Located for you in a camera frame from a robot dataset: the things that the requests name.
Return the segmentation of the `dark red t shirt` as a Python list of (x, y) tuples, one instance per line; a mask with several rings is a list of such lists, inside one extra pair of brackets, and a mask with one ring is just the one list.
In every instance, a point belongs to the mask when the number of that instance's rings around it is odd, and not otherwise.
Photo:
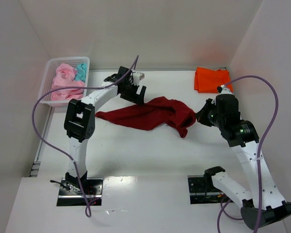
[(143, 105), (136, 104), (109, 112), (99, 111), (96, 117), (116, 125), (144, 131), (167, 124), (174, 128), (181, 138), (186, 137), (187, 128), (196, 122), (195, 113), (191, 108), (179, 100), (169, 100), (166, 97), (154, 98)]

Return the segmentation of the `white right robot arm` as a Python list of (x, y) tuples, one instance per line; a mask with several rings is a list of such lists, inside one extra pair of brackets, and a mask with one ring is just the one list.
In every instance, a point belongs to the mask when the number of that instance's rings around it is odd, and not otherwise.
[(219, 94), (207, 99), (196, 119), (205, 126), (215, 126), (240, 161), (249, 189), (244, 188), (220, 166), (205, 170), (208, 185), (226, 194), (241, 211), (251, 230), (281, 221), (291, 215), (291, 202), (278, 190), (264, 157), (258, 151), (259, 136), (254, 125), (241, 118), (238, 99)]

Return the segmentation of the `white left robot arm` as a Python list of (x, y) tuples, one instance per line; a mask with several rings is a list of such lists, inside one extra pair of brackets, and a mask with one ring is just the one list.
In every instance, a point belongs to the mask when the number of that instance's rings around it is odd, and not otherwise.
[(68, 103), (64, 129), (69, 138), (69, 162), (65, 181), (76, 187), (87, 187), (86, 151), (88, 139), (95, 131), (95, 114), (106, 102), (116, 96), (135, 104), (144, 104), (146, 87), (140, 81), (144, 73), (120, 67), (116, 74), (104, 79), (102, 86), (80, 100), (72, 99)]

